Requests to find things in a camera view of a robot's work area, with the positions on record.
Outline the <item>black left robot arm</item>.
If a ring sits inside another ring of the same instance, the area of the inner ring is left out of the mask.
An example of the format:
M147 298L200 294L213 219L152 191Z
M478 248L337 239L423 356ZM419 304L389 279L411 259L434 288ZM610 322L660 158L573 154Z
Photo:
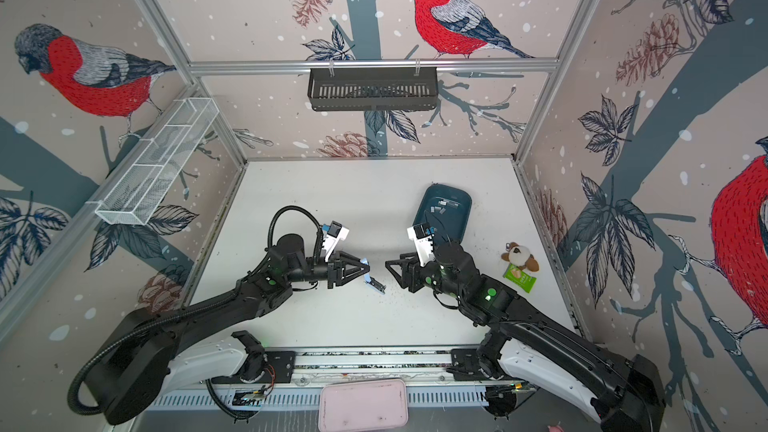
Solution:
M280 238L273 228L287 212L308 217L315 229L311 251L300 235ZM325 239L339 239L338 222L323 227L306 209L287 205L269 224L265 256L235 286L220 295L169 312L146 308L126 315L106 341L75 374L68 388L69 409L80 416L102 415L111 425L124 423L143 412L179 369L171 365L179 355L232 326L263 317L284 304L295 283L328 288L344 286L369 272L363 259L325 247Z

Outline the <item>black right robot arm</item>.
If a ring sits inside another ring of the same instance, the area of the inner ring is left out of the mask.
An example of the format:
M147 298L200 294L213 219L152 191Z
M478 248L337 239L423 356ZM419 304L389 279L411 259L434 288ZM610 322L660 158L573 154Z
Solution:
M537 309L517 291L483 274L456 242L432 260L415 253L389 260L401 288L452 295L455 310L487 330L476 350L483 376L522 379L579 408L604 431L658 431L666 408L658 367L594 344Z

